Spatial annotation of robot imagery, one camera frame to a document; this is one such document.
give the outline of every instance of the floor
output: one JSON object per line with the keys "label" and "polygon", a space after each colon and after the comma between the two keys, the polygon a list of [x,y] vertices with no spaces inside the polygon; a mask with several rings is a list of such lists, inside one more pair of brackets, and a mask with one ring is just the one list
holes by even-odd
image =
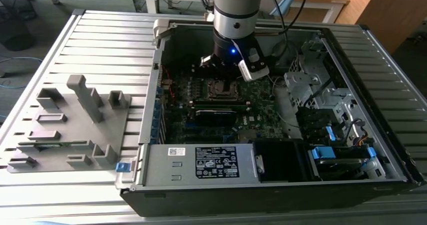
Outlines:
{"label": "floor", "polygon": [[[7,51],[0,45],[0,61],[6,57],[35,57],[42,59],[50,49],[57,35],[69,19],[74,9],[87,9],[99,11],[134,12],[131,0],[59,0],[59,5],[53,5],[50,0],[33,0],[37,18],[26,22],[30,34],[35,38],[35,45],[22,51]],[[139,2],[141,11],[146,12],[143,1]],[[173,9],[167,9],[165,1],[158,3],[159,13],[202,15],[204,7],[201,2],[181,1],[173,4]],[[19,87],[27,84],[38,67],[37,61],[11,60],[0,63],[0,70],[6,72],[6,77],[0,78],[0,85]],[[5,120],[13,105],[23,89],[5,89],[0,87],[0,123]]]}
{"label": "floor", "polygon": [[[50,0],[33,0],[31,4],[38,17],[26,22],[30,34],[35,37],[35,45],[18,52],[7,51],[0,45],[0,56],[7,57],[35,57],[42,59],[54,42],[54,39],[65,25],[65,22],[74,9],[89,9],[115,12],[134,12],[131,0],[59,0],[59,5],[53,5]],[[158,3],[158,11],[166,14],[201,15],[204,8],[199,2],[174,2],[174,9],[167,9],[165,1]],[[427,41],[413,45],[405,41],[393,54],[396,62],[409,76],[413,84],[424,95],[427,95]],[[38,67],[31,60],[11,60],[0,63],[0,70],[6,72],[6,77],[0,78],[0,85],[23,86]],[[21,89],[5,89],[0,87],[0,122],[10,112],[10,109],[22,92]]]}

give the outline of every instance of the blue tab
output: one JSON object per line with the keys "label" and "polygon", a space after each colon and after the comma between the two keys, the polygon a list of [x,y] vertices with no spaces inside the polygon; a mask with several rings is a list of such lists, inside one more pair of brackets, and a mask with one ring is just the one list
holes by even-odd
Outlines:
{"label": "blue tab", "polygon": [[313,159],[334,159],[334,152],[330,146],[316,146],[313,150],[310,150]]}
{"label": "blue tab", "polygon": [[114,165],[114,171],[117,173],[129,173],[130,172],[130,163],[117,162]]}
{"label": "blue tab", "polygon": [[334,141],[336,137],[334,137],[334,134],[333,134],[330,126],[326,126],[325,130],[326,130],[326,133],[328,133],[328,137],[330,138],[330,141]]}
{"label": "blue tab", "polygon": [[374,152],[373,147],[368,147],[366,152],[368,152],[368,155],[370,156],[370,158],[376,157],[376,152]]}

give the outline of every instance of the power supply label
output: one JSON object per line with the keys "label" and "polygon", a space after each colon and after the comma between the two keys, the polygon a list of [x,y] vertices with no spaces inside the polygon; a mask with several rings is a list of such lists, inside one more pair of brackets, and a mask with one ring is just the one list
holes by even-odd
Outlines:
{"label": "power supply label", "polygon": [[236,147],[195,147],[194,176],[198,179],[238,178]]}

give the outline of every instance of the motherboard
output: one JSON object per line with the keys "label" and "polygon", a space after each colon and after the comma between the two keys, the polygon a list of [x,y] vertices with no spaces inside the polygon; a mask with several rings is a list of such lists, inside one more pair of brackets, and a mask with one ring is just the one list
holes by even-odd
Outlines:
{"label": "motherboard", "polygon": [[163,70],[166,144],[232,144],[284,137],[268,77],[225,81]]}

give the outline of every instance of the white sticker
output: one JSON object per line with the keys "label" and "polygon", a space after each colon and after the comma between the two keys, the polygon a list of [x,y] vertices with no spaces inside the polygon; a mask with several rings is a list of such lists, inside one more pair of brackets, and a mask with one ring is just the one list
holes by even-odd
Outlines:
{"label": "white sticker", "polygon": [[169,156],[185,156],[185,148],[183,147],[169,147],[166,151],[166,155]]}

